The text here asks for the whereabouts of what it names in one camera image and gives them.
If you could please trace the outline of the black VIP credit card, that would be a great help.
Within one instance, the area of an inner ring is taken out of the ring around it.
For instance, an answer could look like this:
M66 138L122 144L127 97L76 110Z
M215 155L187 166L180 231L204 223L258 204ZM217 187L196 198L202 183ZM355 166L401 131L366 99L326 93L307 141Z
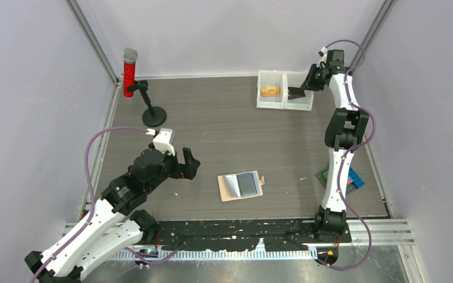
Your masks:
M288 100L295 100L305 97L305 90L300 87L288 87Z

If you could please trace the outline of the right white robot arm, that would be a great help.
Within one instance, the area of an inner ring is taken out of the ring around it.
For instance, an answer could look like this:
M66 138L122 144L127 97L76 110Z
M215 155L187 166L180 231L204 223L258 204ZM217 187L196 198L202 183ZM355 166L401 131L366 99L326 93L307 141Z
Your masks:
M353 70L344 64L344 51L323 47L319 56L320 61L311 66L301 88L321 91L328 87L336 106L324 135L329 149L329 168L326 191L313 226L315 238L328 242L340 237L346 229L349 169L363 141L370 115L359 108L352 86Z

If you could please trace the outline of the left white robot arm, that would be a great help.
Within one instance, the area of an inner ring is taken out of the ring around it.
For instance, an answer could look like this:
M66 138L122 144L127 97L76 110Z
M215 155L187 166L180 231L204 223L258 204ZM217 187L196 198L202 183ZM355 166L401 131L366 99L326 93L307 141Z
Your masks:
M81 282L102 262L134 243L152 243L157 221L137 207L165 180L192 180L201 165L191 149L183 148L184 163L176 154L155 148L144 150L127 173L115 178L91 211L52 247L32 251L25 263L31 282Z

